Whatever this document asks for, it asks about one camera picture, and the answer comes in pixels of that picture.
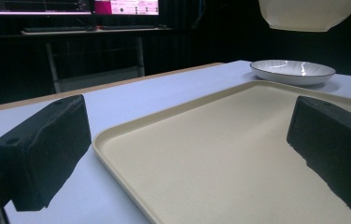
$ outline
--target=plate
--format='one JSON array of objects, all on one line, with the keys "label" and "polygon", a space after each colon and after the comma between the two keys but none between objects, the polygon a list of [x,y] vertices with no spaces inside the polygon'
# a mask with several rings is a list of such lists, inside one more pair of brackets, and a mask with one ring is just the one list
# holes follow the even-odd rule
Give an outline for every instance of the plate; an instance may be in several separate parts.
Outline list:
[{"label": "plate", "polygon": [[335,74],[335,69],[326,65],[289,60],[257,61],[250,66],[257,77],[293,86],[319,84]]}]

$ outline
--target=computer monitor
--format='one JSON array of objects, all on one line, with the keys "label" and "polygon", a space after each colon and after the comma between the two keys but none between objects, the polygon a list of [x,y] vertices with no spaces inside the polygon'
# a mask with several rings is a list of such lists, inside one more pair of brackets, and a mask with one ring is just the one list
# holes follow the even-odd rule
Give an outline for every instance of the computer monitor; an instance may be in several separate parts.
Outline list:
[{"label": "computer monitor", "polygon": [[0,0],[0,15],[91,15],[90,0]]},{"label": "computer monitor", "polygon": [[158,16],[159,0],[94,0],[96,15]]}]

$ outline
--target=tray rim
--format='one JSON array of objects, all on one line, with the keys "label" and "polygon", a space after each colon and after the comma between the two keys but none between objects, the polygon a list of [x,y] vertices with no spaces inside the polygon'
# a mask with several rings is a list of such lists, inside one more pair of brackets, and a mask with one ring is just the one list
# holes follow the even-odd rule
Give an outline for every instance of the tray rim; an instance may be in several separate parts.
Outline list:
[{"label": "tray rim", "polygon": [[351,105],[351,98],[338,96],[329,94],[326,92],[320,91],[312,91],[307,90],[302,87],[289,86],[287,84],[281,84],[277,82],[267,81],[267,80],[255,80],[248,83],[244,83],[241,85],[237,85],[231,88],[228,88],[223,91],[214,92],[203,97],[199,97],[197,99],[188,101],[181,105],[176,105],[158,112],[154,112],[151,114],[147,114],[137,119],[133,119],[130,121],[123,122],[121,124],[115,125],[113,127],[106,128],[96,134],[92,140],[91,146],[101,161],[101,163],[105,166],[107,171],[117,180],[118,184],[122,187],[123,190],[129,195],[129,197],[133,200],[133,202],[137,205],[140,211],[149,219],[152,223],[161,223],[160,220],[154,215],[152,211],[146,206],[144,206],[143,202],[138,198],[138,195],[133,193],[133,187],[127,185],[126,181],[123,180],[120,171],[118,171],[114,166],[111,166],[111,162],[107,162],[105,156],[102,153],[102,150],[97,145],[97,142],[100,141],[101,138],[107,139],[109,136],[111,139],[117,136],[120,136],[125,133],[132,132],[134,130],[138,130],[140,128],[144,128],[149,124],[159,122],[164,119],[169,119],[173,116],[181,114],[183,112],[187,112],[193,108],[197,108],[199,106],[203,106],[209,104],[211,102],[215,102],[216,100],[220,100],[227,96],[231,96],[240,91],[245,91],[254,87],[266,87],[266,88],[275,88],[282,91],[292,91],[298,94],[304,94],[311,97],[317,97],[326,101],[342,101],[345,104]]}]

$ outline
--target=beige tray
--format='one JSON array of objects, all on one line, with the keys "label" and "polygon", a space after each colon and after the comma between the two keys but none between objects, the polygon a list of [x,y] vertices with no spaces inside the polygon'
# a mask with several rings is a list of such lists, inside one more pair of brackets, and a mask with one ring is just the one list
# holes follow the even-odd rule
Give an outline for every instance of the beige tray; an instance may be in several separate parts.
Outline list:
[{"label": "beige tray", "polygon": [[256,81],[105,130],[93,147],[153,223],[351,223],[287,143],[298,95],[351,111]]}]

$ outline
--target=lamp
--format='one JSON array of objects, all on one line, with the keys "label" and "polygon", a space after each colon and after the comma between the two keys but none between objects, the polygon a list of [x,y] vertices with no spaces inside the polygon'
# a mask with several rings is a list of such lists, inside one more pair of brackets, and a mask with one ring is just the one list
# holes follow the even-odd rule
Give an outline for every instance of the lamp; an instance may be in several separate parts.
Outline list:
[{"label": "lamp", "polygon": [[259,0],[273,29],[326,32],[351,15],[351,0]]}]

